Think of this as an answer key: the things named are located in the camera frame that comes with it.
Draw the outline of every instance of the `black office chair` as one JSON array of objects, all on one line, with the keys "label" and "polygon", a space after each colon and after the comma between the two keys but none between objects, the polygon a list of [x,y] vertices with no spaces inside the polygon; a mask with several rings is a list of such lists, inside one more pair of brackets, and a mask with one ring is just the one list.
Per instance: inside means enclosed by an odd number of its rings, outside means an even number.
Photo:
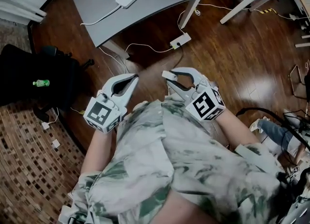
[{"label": "black office chair", "polygon": [[[0,106],[27,98],[48,102],[42,109],[33,108],[34,114],[44,122],[49,121],[46,112],[52,107],[69,110],[79,92],[82,73],[94,64],[88,60],[80,66],[71,56],[53,46],[31,54],[6,45],[0,55]],[[37,80],[49,80],[50,85],[36,87],[33,82]]]}]

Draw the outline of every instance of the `hardwood floor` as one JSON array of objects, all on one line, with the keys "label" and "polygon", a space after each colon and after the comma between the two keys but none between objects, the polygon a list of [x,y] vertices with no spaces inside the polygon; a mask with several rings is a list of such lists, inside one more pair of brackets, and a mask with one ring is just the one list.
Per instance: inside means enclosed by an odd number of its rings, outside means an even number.
[{"label": "hardwood floor", "polygon": [[[280,11],[281,1],[272,0],[261,9],[272,6]],[[201,0],[217,6],[231,7],[232,0]],[[148,44],[157,50],[169,48],[171,40],[180,36],[177,27],[179,14],[186,4],[180,4],[162,11],[123,31],[114,38],[126,48],[130,43]],[[259,106],[281,114],[283,108],[305,109],[306,102],[292,96],[287,75],[298,64],[305,73],[304,64],[309,58],[309,48],[295,48],[300,41],[300,31],[293,21],[270,12],[260,14],[243,11],[225,25],[220,24],[228,12],[211,6],[198,6],[200,16],[193,14],[185,32],[192,40],[184,45],[184,57],[179,67],[198,69],[210,80],[216,81],[226,106],[236,113],[243,107]],[[45,9],[48,13],[42,24],[32,28],[36,51],[43,45],[55,45],[60,50],[72,52],[80,63],[91,58],[95,66],[88,69],[89,86],[93,95],[113,75],[123,69],[109,56],[95,48],[73,0],[53,0]],[[181,49],[166,53],[155,53],[147,47],[131,46],[131,58],[126,62],[130,72],[138,73],[139,85],[129,103],[129,111],[139,102],[163,99],[167,87],[161,77],[162,70],[171,69],[181,56]],[[89,96],[80,96],[73,107],[85,109]],[[262,113],[248,112],[241,120],[249,125]],[[81,115],[71,111],[65,119],[87,149],[93,129]]]}]

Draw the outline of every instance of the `camouflage shirt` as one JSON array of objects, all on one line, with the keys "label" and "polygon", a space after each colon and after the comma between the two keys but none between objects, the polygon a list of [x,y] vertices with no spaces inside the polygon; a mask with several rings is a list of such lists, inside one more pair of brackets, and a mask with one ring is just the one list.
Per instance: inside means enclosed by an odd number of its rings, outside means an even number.
[{"label": "camouflage shirt", "polygon": [[[246,147],[275,160],[262,144]],[[169,96],[128,115],[112,161],[102,172],[82,174],[78,185],[61,223],[149,223],[172,189],[220,223],[262,224],[275,222],[270,199],[279,181],[213,140]]]}]

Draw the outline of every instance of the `jeans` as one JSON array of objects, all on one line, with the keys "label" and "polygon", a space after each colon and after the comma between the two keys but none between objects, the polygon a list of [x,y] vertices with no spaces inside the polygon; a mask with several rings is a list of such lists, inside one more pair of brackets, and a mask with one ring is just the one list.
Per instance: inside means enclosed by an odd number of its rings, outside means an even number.
[{"label": "jeans", "polygon": [[274,143],[281,146],[284,150],[287,150],[288,144],[293,137],[290,131],[267,120],[259,120],[257,126],[262,129]]}]

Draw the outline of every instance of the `green bottle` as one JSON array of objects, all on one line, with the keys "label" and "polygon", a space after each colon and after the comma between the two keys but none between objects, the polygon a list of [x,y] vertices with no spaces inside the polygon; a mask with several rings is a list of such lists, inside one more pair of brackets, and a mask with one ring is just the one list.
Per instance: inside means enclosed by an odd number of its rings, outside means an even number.
[{"label": "green bottle", "polygon": [[37,80],[37,82],[33,82],[32,84],[37,87],[47,87],[49,86],[49,80]]}]

